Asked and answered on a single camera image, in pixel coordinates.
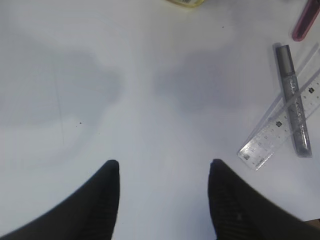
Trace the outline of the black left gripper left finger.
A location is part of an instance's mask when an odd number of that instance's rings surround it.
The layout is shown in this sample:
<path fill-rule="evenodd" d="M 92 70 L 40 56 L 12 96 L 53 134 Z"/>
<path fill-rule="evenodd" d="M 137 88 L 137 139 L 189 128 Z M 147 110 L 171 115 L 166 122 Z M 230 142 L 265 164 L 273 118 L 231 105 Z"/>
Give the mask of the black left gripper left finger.
<path fill-rule="evenodd" d="M 120 166 L 108 160 L 77 191 L 3 240 L 110 240 L 120 201 Z"/>

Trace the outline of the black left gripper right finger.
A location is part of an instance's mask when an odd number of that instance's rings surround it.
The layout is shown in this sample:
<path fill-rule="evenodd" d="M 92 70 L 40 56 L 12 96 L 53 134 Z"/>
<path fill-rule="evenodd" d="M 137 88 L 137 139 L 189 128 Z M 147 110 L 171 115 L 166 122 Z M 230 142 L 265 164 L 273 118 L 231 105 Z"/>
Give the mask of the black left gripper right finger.
<path fill-rule="evenodd" d="M 223 160 L 208 175 L 210 217 L 219 240 L 318 240 L 320 231 L 275 205 Z"/>

